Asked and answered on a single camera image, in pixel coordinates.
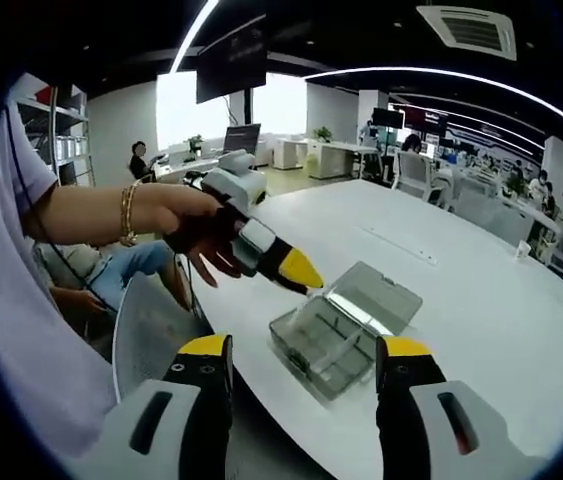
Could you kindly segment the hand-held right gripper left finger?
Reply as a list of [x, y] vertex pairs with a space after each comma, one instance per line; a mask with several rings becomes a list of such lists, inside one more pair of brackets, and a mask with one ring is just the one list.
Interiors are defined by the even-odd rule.
[[98, 442], [67, 462], [73, 479], [223, 479], [233, 421], [232, 336], [198, 337], [162, 380], [108, 414]]

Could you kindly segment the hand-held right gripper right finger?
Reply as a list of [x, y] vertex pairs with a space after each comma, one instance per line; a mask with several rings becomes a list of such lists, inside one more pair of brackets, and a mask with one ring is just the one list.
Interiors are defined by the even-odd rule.
[[379, 337], [376, 361], [385, 479], [532, 479], [545, 468], [514, 445], [489, 403], [445, 378], [423, 343]]

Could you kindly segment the person's left hand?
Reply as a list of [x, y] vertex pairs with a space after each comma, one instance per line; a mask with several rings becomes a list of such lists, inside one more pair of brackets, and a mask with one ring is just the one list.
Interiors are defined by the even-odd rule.
[[187, 257], [208, 285], [217, 287], [217, 281], [206, 263], [228, 277], [241, 276], [222, 219], [225, 210], [216, 199], [190, 187], [165, 186], [163, 202], [168, 213], [164, 239]]

